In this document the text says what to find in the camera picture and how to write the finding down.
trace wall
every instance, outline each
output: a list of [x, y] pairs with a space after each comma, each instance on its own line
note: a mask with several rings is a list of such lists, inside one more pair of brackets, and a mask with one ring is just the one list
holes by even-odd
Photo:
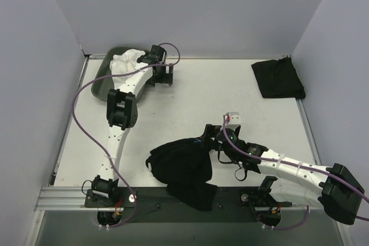
[[84, 51], [175, 43], [187, 57], [291, 54], [321, 0], [57, 0]]
[[0, 237], [23, 245], [84, 61], [55, 0], [0, 0]]
[[[367, 0], [323, 0], [293, 52], [322, 162], [346, 165], [367, 190], [368, 19]], [[367, 203], [359, 214], [369, 217]], [[355, 245], [368, 244], [367, 230], [367, 222], [351, 227]]]

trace purple cable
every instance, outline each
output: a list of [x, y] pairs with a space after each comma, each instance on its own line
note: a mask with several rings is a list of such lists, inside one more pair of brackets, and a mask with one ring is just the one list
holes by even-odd
[[[178, 48], [174, 45], [174, 44], [171, 44], [171, 43], [161, 43], [159, 44], [159, 46], [162, 46], [162, 45], [169, 45], [169, 46], [173, 46], [174, 49], [176, 49], [177, 53], [178, 53], [178, 60], [172, 64], [173, 66], [177, 65], [180, 61], [180, 52], [178, 50]], [[119, 171], [117, 170], [117, 168], [115, 167], [114, 163], [112, 162], [111, 160], [111, 156], [108, 152], [108, 150], [100, 143], [98, 142], [93, 136], [90, 135], [90, 133], [87, 132], [86, 129], [84, 129], [81, 125], [81, 123], [78, 121], [77, 117], [76, 117], [76, 101], [78, 99], [78, 95], [80, 95], [80, 93], [85, 89], [87, 88], [89, 85], [95, 83], [96, 81], [99, 81], [99, 80], [103, 80], [103, 79], [106, 79], [106, 78], [112, 78], [112, 77], [125, 77], [125, 76], [129, 76], [129, 75], [133, 75], [133, 74], [136, 74], [138, 72], [140, 72], [141, 70], [143, 69], [148, 69], [149, 67], [153, 67], [153, 66], [170, 66], [170, 65], [167, 65], [167, 64], [156, 64], [156, 65], [147, 65], [147, 66], [144, 66], [142, 68], [140, 68], [139, 70], [135, 70], [135, 71], [132, 71], [132, 72], [129, 72], [129, 73], [126, 73], [126, 74], [114, 74], [114, 75], [106, 75], [106, 76], [102, 76], [102, 77], [99, 77], [99, 78], [96, 78], [92, 81], [89, 81], [87, 84], [83, 85], [76, 93], [76, 95], [74, 96], [74, 99], [73, 99], [73, 102], [72, 102], [72, 109], [71, 109], [71, 115], [74, 119], [74, 121], [76, 122], [77, 126], [81, 129], [81, 131], [89, 138], [91, 139], [95, 144], [97, 144], [98, 147], [100, 147], [106, 154], [106, 156], [108, 156], [109, 158], [109, 162], [111, 164], [111, 167], [113, 168], [113, 170], [115, 171], [115, 173], [118, 175], [118, 177], [124, 182], [124, 184], [127, 186], [128, 190], [131, 192], [131, 194], [134, 196], [134, 199], [135, 199], [135, 205], [134, 205], [134, 210], [133, 210], [133, 213], [127, 217], [126, 219], [124, 219], [123, 221], [121, 221], [120, 223], [116, 224], [116, 225], [113, 225], [111, 226], [111, 228], [113, 227], [118, 227], [118, 226], [121, 226], [123, 224], [125, 224], [126, 222], [128, 222], [136, 213], [136, 209], [137, 209], [137, 198], [136, 198], [136, 195], [133, 191], [133, 189], [130, 187], [130, 185], [127, 183], [127, 181], [125, 180], [125, 178], [123, 178], [123, 176], [119, 173]]]
[[[223, 134], [226, 138], [226, 140], [228, 141], [228, 143], [232, 146], [233, 149], [235, 149], [237, 152], [249, 157], [249, 158], [254, 158], [256, 160], [261, 160], [261, 161], [271, 161], [271, 162], [277, 162], [278, 160], [275, 159], [275, 158], [262, 158], [262, 157], [256, 157], [256, 156], [251, 156], [249, 154], [247, 154], [246, 152], [242, 151], [241, 149], [237, 148], [233, 142], [230, 140], [230, 138], [228, 137], [226, 131], [225, 131], [225, 124], [228, 122], [228, 120], [226, 119], [225, 121], [223, 121]], [[289, 162], [289, 161], [281, 161], [281, 164], [287, 164], [287, 165], [291, 165], [291, 166], [294, 166], [294, 167], [299, 167], [298, 164], [294, 164], [292, 162]], [[304, 165], [301, 165], [300, 168], [302, 169], [306, 169], [306, 170], [309, 170], [309, 171], [314, 171], [314, 172], [318, 172], [318, 173], [321, 173], [321, 174], [324, 174], [328, 177], [331, 177], [332, 179], [336, 180], [336, 181], [339, 181], [341, 184], [345, 185], [346, 187], [348, 187], [350, 190], [352, 190], [353, 192], [355, 192], [356, 194], [358, 194], [361, 198], [363, 198], [367, 203], [369, 203], [369, 197], [365, 196], [360, 190], [358, 190], [356, 187], [352, 186], [351, 184], [349, 184], [348, 182], [346, 182], [345, 180], [337, 177], [336, 175], [334, 174], [331, 174], [329, 172], [325, 172], [323, 170], [320, 170], [320, 169], [317, 169], [317, 168], [312, 168], [312, 167], [307, 167], [307, 166], [304, 166]], [[360, 219], [360, 220], [364, 220], [364, 221], [369, 221], [369, 218], [367, 217], [361, 217], [361, 216], [356, 216], [357, 219]]]
[[[294, 224], [294, 225], [292, 225], [292, 226], [288, 226], [288, 227], [271, 227], [271, 226], [268, 226], [268, 225], [265, 225], [268, 229], [272, 229], [272, 230], [292, 230], [292, 229], [294, 229], [294, 228], [297, 228], [297, 227], [299, 227], [299, 226], [301, 226], [301, 225], [303, 225], [303, 224], [305, 224], [306, 223], [306, 221], [307, 221], [307, 219], [309, 218], [309, 214], [310, 214], [310, 208], [309, 208], [309, 206], [306, 206], [306, 213], [305, 213], [305, 216], [304, 216], [304, 219], [302, 219], [302, 221], [301, 222], [299, 222], [299, 223], [297, 223], [297, 224]], [[261, 213], [259, 213], [259, 215], [258, 215], [258, 221], [260, 222], [260, 223], [262, 223], [261, 222]]]

